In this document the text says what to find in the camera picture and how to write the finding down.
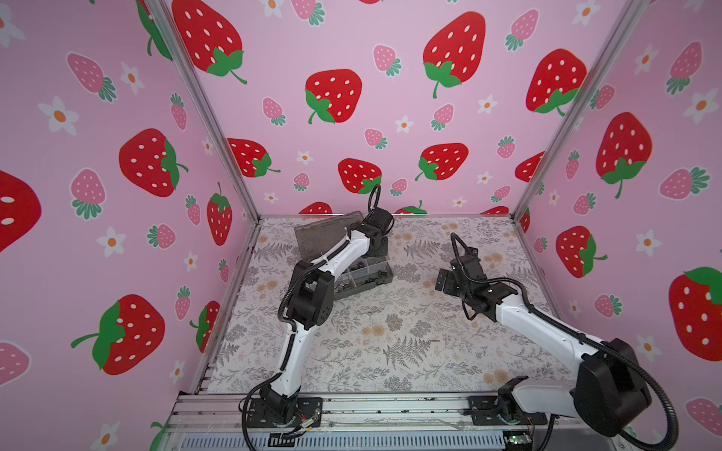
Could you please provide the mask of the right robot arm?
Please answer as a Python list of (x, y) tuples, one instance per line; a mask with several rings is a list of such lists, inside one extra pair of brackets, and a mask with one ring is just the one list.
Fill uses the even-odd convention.
[[(582, 420), (605, 437), (620, 436), (640, 450), (671, 450), (680, 436), (679, 418), (663, 387), (642, 368), (635, 351), (624, 341), (599, 338), (573, 329), (534, 306), (528, 290), (510, 277), (489, 278), (479, 252), (457, 233), (450, 235), (453, 259), (442, 269), (436, 290), (457, 297), (466, 319), (483, 316), (511, 328), (556, 357), (575, 379), (573, 383), (532, 380), (519, 376), (498, 389), (496, 415), (519, 423), (534, 413)], [(655, 443), (645, 443), (626, 427), (657, 398), (667, 430)]]

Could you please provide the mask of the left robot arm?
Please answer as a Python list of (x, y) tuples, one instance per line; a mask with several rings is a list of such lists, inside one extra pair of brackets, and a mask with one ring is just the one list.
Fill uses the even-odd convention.
[(394, 217), (378, 207), (381, 193), (379, 186), (372, 189), (368, 214), (345, 227), (342, 238), (330, 250), (317, 259), (299, 261), (293, 269), (278, 308), (278, 320), (288, 326), (278, 370), (248, 393), (259, 394), (266, 413), (276, 424), (287, 425), (295, 418), (304, 363), (312, 339), (332, 313), (336, 279), (355, 261), (383, 257), (387, 251), (387, 234)]

